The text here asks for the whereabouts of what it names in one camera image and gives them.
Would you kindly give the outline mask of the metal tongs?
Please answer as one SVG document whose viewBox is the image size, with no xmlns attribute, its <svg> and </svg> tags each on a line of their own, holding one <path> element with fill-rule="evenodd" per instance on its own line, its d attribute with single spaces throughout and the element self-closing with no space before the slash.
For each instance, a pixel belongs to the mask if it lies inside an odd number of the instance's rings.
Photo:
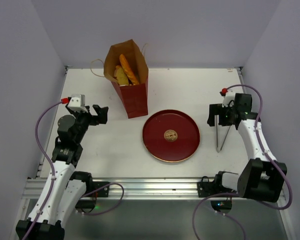
<svg viewBox="0 0 300 240">
<path fill-rule="evenodd" d="M 219 115 L 214 117 L 214 130 L 215 130 L 215 150 L 217 153 L 220 153 L 225 145 L 227 137 L 229 135 L 231 126 L 221 126 L 219 125 Z"/>
</svg>

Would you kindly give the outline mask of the red paper bag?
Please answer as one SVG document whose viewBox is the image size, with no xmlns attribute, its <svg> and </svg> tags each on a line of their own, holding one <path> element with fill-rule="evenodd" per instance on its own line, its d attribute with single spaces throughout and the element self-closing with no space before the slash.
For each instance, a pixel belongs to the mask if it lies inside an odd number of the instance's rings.
<svg viewBox="0 0 300 240">
<path fill-rule="evenodd" d="M 114 77 L 116 66 L 121 66 L 119 56 L 123 54 L 139 84 L 120 86 Z M 110 47 L 103 64 L 103 78 L 111 82 L 125 108 L 129 119 L 146 116 L 148 114 L 148 79 L 149 69 L 142 50 L 132 40 L 114 44 Z"/>
</svg>

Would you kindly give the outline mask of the sliced bread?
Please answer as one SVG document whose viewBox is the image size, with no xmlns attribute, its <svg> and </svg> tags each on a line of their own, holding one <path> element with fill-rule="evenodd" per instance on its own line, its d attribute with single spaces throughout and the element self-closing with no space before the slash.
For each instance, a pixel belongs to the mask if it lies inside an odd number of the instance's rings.
<svg viewBox="0 0 300 240">
<path fill-rule="evenodd" d="M 119 86 L 128 86 L 129 79 L 125 74 L 121 65 L 117 65 L 114 71 L 114 78 L 117 80 Z"/>
</svg>

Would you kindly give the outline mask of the long twisted bread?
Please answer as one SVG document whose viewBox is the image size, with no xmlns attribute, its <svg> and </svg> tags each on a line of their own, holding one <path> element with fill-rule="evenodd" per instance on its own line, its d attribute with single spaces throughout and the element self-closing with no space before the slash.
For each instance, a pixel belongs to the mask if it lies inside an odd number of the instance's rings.
<svg viewBox="0 0 300 240">
<path fill-rule="evenodd" d="M 131 81 L 133 85 L 139 85 L 139 81 L 134 74 L 132 68 L 130 67 L 130 64 L 128 63 L 126 57 L 123 54 L 119 55 L 119 61 L 121 64 L 121 67 L 123 68 L 124 73 L 127 75 L 128 79 Z"/>
</svg>

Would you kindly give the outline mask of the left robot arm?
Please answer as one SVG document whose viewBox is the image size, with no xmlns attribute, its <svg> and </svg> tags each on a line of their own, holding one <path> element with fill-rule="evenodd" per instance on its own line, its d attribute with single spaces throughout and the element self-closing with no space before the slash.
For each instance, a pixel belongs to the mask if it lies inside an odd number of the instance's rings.
<svg viewBox="0 0 300 240">
<path fill-rule="evenodd" d="M 16 233 L 21 240 L 62 240 L 66 222 L 81 196 L 93 193 L 89 172 L 76 171 L 83 148 L 81 141 L 89 126 L 106 124 L 108 107 L 93 105 L 75 112 L 67 106 L 68 115 L 58 120 L 57 137 L 52 152 L 52 165 L 40 197 L 26 220 L 19 220 Z"/>
</svg>

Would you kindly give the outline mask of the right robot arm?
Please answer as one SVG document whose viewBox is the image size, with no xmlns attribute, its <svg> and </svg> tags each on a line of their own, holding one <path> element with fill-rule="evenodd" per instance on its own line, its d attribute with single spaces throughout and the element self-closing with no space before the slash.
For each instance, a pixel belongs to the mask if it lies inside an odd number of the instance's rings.
<svg viewBox="0 0 300 240">
<path fill-rule="evenodd" d="M 230 190 L 241 198 L 275 203 L 280 196 L 287 166 L 277 162 L 262 132 L 258 113 L 252 111 L 250 94 L 223 89 L 223 102 L 209 106 L 207 124 L 211 127 L 234 126 L 240 134 L 248 161 L 241 173 L 220 171 L 213 192 L 225 196 Z"/>
</svg>

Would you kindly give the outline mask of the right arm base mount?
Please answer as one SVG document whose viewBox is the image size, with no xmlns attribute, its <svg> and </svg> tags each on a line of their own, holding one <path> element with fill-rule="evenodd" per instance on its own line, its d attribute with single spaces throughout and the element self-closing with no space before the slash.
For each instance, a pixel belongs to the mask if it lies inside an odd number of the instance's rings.
<svg viewBox="0 0 300 240">
<path fill-rule="evenodd" d="M 203 176 L 199 182 L 196 183 L 197 193 L 199 198 L 206 198 L 211 195 L 232 193 L 236 194 L 237 191 L 224 187 L 222 185 L 222 172 L 217 173 L 214 179 Z M 225 200 L 211 200 L 210 205 L 214 211 L 219 213 L 228 214 L 233 206 L 232 197 L 227 196 Z"/>
</svg>

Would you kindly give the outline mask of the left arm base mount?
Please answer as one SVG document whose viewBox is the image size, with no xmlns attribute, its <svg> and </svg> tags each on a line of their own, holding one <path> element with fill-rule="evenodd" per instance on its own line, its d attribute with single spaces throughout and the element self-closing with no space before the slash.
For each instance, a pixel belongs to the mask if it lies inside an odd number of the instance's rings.
<svg viewBox="0 0 300 240">
<path fill-rule="evenodd" d="M 80 199 L 75 205 L 75 209 L 80 213 L 91 213 L 97 207 L 98 198 L 107 198 L 109 196 L 108 181 L 93 181 L 86 193 L 89 193 L 88 200 Z"/>
</svg>

